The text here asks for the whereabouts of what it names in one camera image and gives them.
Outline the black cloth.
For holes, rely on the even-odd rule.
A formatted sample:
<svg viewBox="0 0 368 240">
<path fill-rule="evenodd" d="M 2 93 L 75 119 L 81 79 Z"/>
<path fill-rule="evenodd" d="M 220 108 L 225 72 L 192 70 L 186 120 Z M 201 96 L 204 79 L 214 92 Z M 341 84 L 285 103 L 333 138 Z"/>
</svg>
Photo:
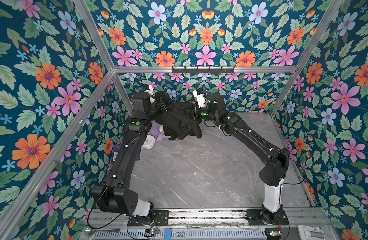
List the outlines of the black cloth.
<svg viewBox="0 0 368 240">
<path fill-rule="evenodd" d="M 202 120 L 195 116 L 197 106 L 191 102 L 176 102 L 166 92 L 156 92 L 152 103 L 154 120 L 164 126 L 164 134 L 173 140 L 183 140 L 187 136 L 200 139 Z"/>
</svg>

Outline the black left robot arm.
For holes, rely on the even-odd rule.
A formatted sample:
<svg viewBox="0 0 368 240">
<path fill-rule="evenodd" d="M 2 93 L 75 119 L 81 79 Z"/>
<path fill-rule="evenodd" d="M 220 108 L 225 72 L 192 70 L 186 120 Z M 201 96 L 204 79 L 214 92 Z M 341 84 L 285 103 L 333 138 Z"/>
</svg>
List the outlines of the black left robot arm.
<svg viewBox="0 0 368 240">
<path fill-rule="evenodd" d="M 134 165 L 152 127 L 150 94 L 136 93 L 133 104 L 134 111 L 125 123 L 124 140 L 120 150 L 101 185 L 93 187 L 92 197 L 102 212 L 153 221 L 155 219 L 154 204 L 140 199 L 136 192 L 130 190 Z"/>
</svg>

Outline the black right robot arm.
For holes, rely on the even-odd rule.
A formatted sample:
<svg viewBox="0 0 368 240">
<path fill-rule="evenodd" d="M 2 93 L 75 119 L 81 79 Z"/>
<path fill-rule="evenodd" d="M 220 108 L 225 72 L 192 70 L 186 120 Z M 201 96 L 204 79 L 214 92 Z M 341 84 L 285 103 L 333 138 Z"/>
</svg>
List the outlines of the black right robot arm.
<svg viewBox="0 0 368 240">
<path fill-rule="evenodd" d="M 267 225 L 279 221 L 283 214 L 281 191 L 289 167 L 290 152 L 273 145 L 243 120 L 235 112 L 228 112 L 222 95 L 206 93 L 199 89 L 194 92 L 198 103 L 196 118 L 212 122 L 226 137 L 235 137 L 248 147 L 262 161 L 264 167 L 259 177 L 264 183 L 265 197 L 262 205 L 261 219 Z"/>
</svg>

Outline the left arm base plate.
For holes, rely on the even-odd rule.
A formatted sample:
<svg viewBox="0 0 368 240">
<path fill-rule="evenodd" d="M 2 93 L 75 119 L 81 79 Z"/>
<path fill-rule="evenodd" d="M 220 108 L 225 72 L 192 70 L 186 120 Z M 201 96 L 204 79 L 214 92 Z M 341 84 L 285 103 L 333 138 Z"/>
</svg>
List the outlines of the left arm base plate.
<svg viewBox="0 0 368 240">
<path fill-rule="evenodd" d="M 146 217 L 132 216 L 129 219 L 129 227 L 166 227 L 168 225 L 170 211 L 153 210 Z"/>
</svg>

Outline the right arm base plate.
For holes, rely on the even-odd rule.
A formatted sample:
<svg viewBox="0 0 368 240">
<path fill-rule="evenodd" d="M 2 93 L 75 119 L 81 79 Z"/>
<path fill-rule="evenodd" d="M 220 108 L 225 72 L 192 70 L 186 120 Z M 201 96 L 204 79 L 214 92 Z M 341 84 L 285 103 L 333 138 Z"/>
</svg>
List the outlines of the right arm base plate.
<svg viewBox="0 0 368 240">
<path fill-rule="evenodd" d="M 250 225 L 257 225 L 257 226 L 289 225 L 289 220 L 283 209 L 279 209 L 275 213 L 272 213 L 268 210 L 246 210 L 244 219 L 247 220 L 250 223 Z"/>
</svg>

